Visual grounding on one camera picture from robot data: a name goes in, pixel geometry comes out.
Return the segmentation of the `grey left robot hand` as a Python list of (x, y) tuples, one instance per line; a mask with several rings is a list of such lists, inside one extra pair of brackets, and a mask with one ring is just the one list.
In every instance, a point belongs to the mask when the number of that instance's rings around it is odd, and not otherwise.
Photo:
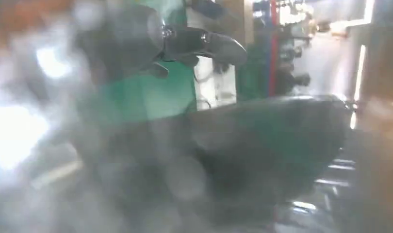
[[(166, 24), (139, 4), (78, 17), (96, 80), (115, 84), (157, 59), (246, 59), (244, 48), (198, 18)], [(311, 203), (316, 180), (348, 132), (334, 96), (285, 96), (135, 123), (87, 125), (74, 140), (96, 194), (77, 219), (83, 233), (248, 233), (286, 226), (340, 233), (339, 207)]]

